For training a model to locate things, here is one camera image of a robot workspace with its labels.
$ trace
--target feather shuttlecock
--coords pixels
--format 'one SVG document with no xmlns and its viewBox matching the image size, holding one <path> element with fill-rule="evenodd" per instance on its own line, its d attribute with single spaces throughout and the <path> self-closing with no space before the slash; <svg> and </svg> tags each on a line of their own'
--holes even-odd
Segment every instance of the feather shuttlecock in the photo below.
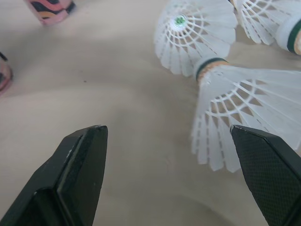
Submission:
<svg viewBox="0 0 301 226">
<path fill-rule="evenodd" d="M 199 81 L 192 152 L 212 170 L 240 168 L 230 135 L 243 125 L 280 136 L 292 149 L 301 141 L 301 72 L 247 69 L 221 58 L 196 64 Z"/>
<path fill-rule="evenodd" d="M 299 0 L 231 0 L 238 21 L 248 38 L 267 45 L 275 41 L 278 27 L 289 17 L 300 14 Z"/>
<path fill-rule="evenodd" d="M 238 22 L 226 0 L 171 0 L 155 32 L 155 51 L 173 74 L 190 76 L 202 56 L 229 54 Z"/>
</svg>

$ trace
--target green band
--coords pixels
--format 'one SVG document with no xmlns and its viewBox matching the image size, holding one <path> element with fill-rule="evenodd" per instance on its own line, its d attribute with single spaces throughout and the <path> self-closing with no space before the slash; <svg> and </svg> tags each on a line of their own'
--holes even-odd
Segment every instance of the green band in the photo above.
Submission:
<svg viewBox="0 0 301 226">
<path fill-rule="evenodd" d="M 287 49 L 291 53 L 296 53 L 294 46 L 300 30 L 301 30 L 301 20 L 298 23 L 296 23 L 295 27 L 292 29 L 290 36 L 288 38 Z"/>
<path fill-rule="evenodd" d="M 224 62 L 227 62 L 225 59 L 223 58 L 212 58 L 210 60 L 207 60 L 205 63 L 203 63 L 199 68 L 198 68 L 198 71 L 197 71 L 197 74 L 196 74 L 196 79 L 198 81 L 198 77 L 199 77 L 199 74 L 200 72 L 205 68 L 207 67 L 209 64 L 213 63 L 213 62 L 216 62 L 216 61 L 224 61 Z"/>
</svg>

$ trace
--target shuttlecock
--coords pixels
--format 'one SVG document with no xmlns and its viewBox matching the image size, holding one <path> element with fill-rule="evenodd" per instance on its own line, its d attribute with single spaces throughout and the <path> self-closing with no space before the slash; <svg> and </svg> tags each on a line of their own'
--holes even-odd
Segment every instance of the shuttlecock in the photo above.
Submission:
<svg viewBox="0 0 301 226">
<path fill-rule="evenodd" d="M 287 19 L 277 30 L 278 45 L 292 53 L 301 55 L 301 16 Z"/>
<path fill-rule="evenodd" d="M 155 32 L 155 51 L 174 74 L 190 76 L 193 65 L 208 53 L 229 54 L 238 22 L 226 0 L 171 0 Z"/>
<path fill-rule="evenodd" d="M 231 0 L 238 21 L 248 38 L 267 45 L 275 41 L 278 27 L 289 17 L 300 14 L 299 0 Z"/>
<path fill-rule="evenodd" d="M 301 72 L 247 69 L 208 58 L 195 66 L 199 82 L 192 152 L 212 170 L 240 168 L 230 135 L 243 125 L 280 136 L 297 150 L 301 141 Z"/>
</svg>

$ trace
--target pink patterned object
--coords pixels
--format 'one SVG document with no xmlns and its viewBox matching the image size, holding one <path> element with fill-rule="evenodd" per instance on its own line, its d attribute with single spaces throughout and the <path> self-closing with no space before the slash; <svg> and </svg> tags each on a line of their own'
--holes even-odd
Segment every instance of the pink patterned object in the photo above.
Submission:
<svg viewBox="0 0 301 226">
<path fill-rule="evenodd" d="M 43 25 L 63 21 L 75 8 L 72 0 L 25 0 Z"/>
<path fill-rule="evenodd" d="M 6 91 L 13 78 L 12 70 L 7 64 L 7 59 L 0 53 L 0 95 Z"/>
</svg>

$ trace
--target table surface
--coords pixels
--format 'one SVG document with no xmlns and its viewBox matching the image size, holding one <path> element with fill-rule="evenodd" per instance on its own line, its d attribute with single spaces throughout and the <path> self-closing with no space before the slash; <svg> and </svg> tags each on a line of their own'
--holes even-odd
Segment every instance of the table surface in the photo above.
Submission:
<svg viewBox="0 0 301 226">
<path fill-rule="evenodd" d="M 78 0 L 42 27 L 20 0 L 1 0 L 0 49 L 15 74 L 0 98 L 0 216 L 64 136 L 109 128 L 94 225 L 266 226 L 241 171 L 212 172 L 190 152 L 198 86 L 154 54 L 166 0 Z M 300 58 L 237 29 L 235 65 L 300 69 Z"/>
</svg>

